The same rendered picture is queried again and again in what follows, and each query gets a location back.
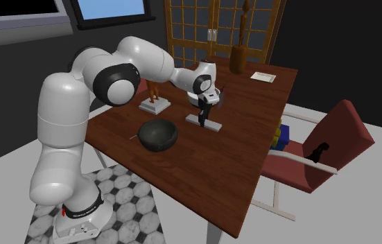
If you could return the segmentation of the black bowl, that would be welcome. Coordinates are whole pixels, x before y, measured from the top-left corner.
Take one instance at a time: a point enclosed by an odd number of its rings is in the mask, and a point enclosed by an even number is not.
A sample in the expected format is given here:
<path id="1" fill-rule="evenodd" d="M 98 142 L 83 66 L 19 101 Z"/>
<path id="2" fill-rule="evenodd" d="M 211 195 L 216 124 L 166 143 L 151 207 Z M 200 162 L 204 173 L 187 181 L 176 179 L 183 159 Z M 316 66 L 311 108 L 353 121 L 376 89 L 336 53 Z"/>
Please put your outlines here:
<path id="1" fill-rule="evenodd" d="M 178 138 L 177 126 L 166 119 L 145 122 L 138 131 L 142 146 L 151 152 L 161 152 L 171 148 Z"/>

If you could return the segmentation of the black framed window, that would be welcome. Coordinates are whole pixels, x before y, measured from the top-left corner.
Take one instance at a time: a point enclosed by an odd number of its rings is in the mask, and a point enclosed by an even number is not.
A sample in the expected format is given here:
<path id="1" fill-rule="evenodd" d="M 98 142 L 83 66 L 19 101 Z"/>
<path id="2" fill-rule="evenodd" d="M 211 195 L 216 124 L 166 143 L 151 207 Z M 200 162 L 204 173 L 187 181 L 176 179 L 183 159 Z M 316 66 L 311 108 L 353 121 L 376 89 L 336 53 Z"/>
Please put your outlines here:
<path id="1" fill-rule="evenodd" d="M 79 30 L 152 21 L 149 0 L 70 0 Z"/>

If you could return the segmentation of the white bowl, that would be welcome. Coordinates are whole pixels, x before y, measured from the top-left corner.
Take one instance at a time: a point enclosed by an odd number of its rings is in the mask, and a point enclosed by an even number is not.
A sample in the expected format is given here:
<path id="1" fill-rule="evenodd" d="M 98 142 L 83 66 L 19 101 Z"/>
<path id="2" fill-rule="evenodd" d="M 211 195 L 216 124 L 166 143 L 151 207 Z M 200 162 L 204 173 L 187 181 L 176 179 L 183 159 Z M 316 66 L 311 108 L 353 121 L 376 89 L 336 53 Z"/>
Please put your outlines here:
<path id="1" fill-rule="evenodd" d="M 221 106 L 223 104 L 223 100 L 224 100 L 224 91 L 223 91 L 223 89 L 217 89 L 216 88 L 216 93 L 218 94 L 219 101 L 217 103 L 214 103 L 214 105 L 216 105 L 217 108 L 221 108 Z M 198 102 L 199 98 L 196 94 L 192 94 L 191 92 L 188 92 L 187 97 L 188 97 L 189 102 L 192 104 L 192 106 L 200 108 L 199 102 Z"/>

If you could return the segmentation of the tile patterned robot stand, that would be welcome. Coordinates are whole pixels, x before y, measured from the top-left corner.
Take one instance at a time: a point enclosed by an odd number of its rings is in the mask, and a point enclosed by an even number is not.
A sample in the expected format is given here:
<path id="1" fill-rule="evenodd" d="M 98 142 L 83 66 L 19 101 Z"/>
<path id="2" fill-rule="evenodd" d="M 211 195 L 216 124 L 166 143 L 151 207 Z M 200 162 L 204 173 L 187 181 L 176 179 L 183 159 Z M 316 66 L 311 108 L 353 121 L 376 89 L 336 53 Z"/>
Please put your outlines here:
<path id="1" fill-rule="evenodd" d="M 166 244 L 149 183 L 116 165 L 87 174 L 113 204 L 97 237 L 71 244 Z M 53 225 L 62 205 L 35 207 L 24 244 L 54 244 Z"/>

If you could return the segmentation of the grey flat slab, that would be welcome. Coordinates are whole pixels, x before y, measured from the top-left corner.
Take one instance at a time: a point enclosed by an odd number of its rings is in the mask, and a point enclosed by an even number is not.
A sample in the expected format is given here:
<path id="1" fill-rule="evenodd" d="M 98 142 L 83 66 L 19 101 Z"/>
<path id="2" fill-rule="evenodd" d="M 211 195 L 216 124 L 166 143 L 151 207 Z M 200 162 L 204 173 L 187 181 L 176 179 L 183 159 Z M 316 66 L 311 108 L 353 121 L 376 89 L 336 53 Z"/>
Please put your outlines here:
<path id="1" fill-rule="evenodd" d="M 201 126 L 200 122 L 198 121 L 198 116 L 195 114 L 189 114 L 186 117 L 186 121 Z M 222 125 L 209 119 L 205 119 L 204 127 L 218 132 L 222 128 Z"/>

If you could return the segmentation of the white square plate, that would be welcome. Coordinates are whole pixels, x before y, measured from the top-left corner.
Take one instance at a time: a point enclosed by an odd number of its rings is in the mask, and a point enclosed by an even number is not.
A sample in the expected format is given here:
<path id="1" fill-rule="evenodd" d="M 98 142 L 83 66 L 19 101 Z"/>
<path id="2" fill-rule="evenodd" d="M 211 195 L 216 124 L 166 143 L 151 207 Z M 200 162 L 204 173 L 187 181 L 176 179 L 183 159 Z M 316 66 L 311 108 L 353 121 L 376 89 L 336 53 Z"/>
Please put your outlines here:
<path id="1" fill-rule="evenodd" d="M 261 82 L 272 83 L 275 80 L 276 75 L 256 71 L 251 75 L 250 78 Z"/>

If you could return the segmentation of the red chair with white frame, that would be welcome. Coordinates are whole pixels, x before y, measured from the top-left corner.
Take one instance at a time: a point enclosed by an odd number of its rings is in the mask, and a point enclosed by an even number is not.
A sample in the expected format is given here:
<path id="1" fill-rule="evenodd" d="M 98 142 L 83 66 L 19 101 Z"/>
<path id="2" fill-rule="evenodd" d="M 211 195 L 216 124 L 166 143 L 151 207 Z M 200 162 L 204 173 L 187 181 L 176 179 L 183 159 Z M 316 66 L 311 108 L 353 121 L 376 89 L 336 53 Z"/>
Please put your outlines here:
<path id="1" fill-rule="evenodd" d="M 290 141 L 283 151 L 269 151 L 261 175 L 274 181 L 272 205 L 256 200 L 251 204 L 294 221 L 294 215 L 279 208 L 279 185 L 282 183 L 312 193 L 372 146 L 374 140 L 349 100 L 338 102 L 321 120 L 290 112 L 283 115 L 314 123 L 315 127 L 304 143 Z M 322 153 L 319 162 L 306 159 L 323 142 L 330 147 Z"/>

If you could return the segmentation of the black angular object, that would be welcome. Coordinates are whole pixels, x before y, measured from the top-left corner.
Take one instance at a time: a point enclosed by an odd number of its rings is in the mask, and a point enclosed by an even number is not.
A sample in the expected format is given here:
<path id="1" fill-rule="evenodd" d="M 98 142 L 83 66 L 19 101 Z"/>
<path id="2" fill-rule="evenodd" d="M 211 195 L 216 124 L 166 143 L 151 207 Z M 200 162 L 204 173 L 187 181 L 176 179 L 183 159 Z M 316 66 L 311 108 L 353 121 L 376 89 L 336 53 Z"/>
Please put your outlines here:
<path id="1" fill-rule="evenodd" d="M 318 163 L 322 156 L 322 153 L 328 150 L 329 147 L 330 145 L 327 142 L 321 143 L 316 149 L 313 150 L 313 152 L 309 156 L 306 156 L 306 159 L 309 159 L 314 163 Z"/>

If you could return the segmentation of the orange figure on white base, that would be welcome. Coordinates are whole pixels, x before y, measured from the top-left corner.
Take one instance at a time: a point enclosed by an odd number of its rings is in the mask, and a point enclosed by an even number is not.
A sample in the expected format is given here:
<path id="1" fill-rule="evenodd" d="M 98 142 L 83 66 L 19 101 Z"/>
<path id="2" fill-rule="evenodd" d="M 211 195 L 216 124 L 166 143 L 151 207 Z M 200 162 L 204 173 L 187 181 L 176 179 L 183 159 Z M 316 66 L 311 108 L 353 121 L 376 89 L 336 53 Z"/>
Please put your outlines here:
<path id="1" fill-rule="evenodd" d="M 146 84 L 149 91 L 149 98 L 141 102 L 139 109 L 157 115 L 169 107 L 171 103 L 166 98 L 159 96 L 158 82 L 147 80 Z"/>

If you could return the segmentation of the brown wooden table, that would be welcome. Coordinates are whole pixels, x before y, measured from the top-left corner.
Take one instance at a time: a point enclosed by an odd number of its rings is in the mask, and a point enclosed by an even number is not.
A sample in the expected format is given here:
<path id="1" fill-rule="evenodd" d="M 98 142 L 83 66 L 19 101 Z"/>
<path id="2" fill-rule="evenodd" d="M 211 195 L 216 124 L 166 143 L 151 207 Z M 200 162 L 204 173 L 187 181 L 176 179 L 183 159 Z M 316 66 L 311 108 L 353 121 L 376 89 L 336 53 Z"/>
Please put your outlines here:
<path id="1" fill-rule="evenodd" d="M 221 108 L 209 113 L 216 132 L 186 121 L 195 114 L 185 93 L 165 82 L 160 95 L 171 105 L 160 117 L 176 124 L 176 143 L 163 152 L 146 150 L 136 135 L 153 115 L 139 109 L 145 94 L 89 120 L 86 141 L 136 173 L 211 224 L 237 238 L 259 181 L 297 71 L 249 62 L 240 75 L 229 60 L 214 57 L 216 86 L 223 88 Z M 254 72 L 276 75 L 272 83 L 251 79 Z"/>

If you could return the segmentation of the blue and yellow box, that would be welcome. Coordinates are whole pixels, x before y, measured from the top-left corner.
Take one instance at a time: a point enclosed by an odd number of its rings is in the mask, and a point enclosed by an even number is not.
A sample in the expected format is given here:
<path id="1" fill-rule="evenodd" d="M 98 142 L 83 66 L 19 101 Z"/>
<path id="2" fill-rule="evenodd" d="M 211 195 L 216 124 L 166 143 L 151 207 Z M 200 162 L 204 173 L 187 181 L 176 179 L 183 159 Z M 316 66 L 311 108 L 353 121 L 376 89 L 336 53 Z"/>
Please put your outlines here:
<path id="1" fill-rule="evenodd" d="M 278 128 L 275 132 L 270 149 L 283 151 L 290 141 L 290 128 L 279 121 Z"/>

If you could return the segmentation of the tall brown wooden figure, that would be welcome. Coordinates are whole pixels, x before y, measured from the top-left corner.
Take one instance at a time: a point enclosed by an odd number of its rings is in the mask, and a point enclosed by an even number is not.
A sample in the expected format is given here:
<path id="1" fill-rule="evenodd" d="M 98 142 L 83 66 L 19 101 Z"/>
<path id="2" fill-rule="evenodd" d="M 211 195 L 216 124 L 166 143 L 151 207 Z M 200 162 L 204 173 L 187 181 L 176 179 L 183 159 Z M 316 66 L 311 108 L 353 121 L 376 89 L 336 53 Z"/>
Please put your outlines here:
<path id="1" fill-rule="evenodd" d="M 239 26 L 238 44 L 232 47 L 230 53 L 229 70 L 234 74 L 242 74 L 245 69 L 247 46 L 243 44 L 245 27 L 248 21 L 248 11 L 250 9 L 250 0 L 244 0 L 241 15 L 241 22 Z"/>

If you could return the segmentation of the wooden lattice door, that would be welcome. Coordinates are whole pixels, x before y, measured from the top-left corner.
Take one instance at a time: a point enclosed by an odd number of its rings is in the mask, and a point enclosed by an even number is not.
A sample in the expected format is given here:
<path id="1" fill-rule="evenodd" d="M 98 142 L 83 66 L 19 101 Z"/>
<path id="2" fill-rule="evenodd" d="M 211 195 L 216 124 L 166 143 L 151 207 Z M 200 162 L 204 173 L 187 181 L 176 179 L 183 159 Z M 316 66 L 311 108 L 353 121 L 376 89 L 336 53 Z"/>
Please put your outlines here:
<path id="1" fill-rule="evenodd" d="M 164 0 L 168 52 L 179 67 L 232 47 L 248 48 L 247 61 L 268 64 L 287 0 Z"/>

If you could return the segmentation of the grey framed window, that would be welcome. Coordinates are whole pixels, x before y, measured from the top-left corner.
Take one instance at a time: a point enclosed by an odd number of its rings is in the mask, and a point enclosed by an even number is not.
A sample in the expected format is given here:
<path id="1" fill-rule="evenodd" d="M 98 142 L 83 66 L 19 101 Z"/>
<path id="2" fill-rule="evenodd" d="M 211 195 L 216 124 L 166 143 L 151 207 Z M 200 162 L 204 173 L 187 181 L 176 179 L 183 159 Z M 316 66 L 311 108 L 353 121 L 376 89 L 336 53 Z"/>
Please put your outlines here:
<path id="1" fill-rule="evenodd" d="M 0 0 L 0 46 L 72 33 L 63 0 Z"/>

